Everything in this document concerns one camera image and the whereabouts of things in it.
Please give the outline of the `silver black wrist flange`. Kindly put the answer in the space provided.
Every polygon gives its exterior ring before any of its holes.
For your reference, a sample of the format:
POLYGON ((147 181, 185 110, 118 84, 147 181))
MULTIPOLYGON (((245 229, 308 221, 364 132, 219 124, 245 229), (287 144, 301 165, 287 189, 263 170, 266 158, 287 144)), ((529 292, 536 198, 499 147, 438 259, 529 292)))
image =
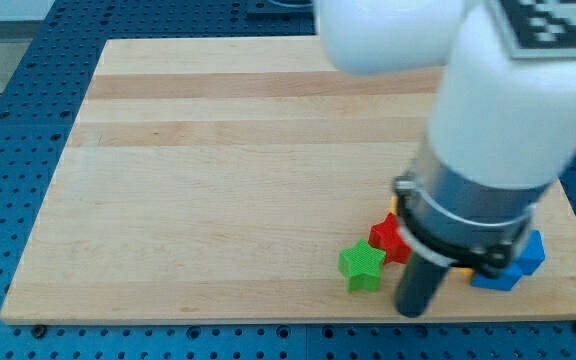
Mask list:
POLYGON ((496 173, 482 159, 459 168, 424 138, 405 173, 393 180, 400 234, 413 251, 406 278, 443 278, 467 267, 496 278, 527 246, 550 174, 512 164, 496 173))

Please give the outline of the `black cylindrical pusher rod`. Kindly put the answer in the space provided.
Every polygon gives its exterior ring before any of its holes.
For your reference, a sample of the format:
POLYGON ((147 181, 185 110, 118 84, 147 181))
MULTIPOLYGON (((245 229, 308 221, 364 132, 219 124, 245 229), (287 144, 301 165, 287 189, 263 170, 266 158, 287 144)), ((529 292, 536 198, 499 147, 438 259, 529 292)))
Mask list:
POLYGON ((423 315, 448 270, 414 252, 395 291, 396 310, 409 318, 423 315))

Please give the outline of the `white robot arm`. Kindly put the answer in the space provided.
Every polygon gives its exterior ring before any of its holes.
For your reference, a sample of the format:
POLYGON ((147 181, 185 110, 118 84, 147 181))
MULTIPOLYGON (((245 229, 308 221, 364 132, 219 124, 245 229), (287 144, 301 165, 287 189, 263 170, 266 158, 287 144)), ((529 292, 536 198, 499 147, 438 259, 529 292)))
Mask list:
POLYGON ((576 154, 576 1, 317 1, 313 12, 343 72, 443 70, 419 150, 393 181, 412 251, 397 311, 421 315, 452 267, 500 276, 576 154))

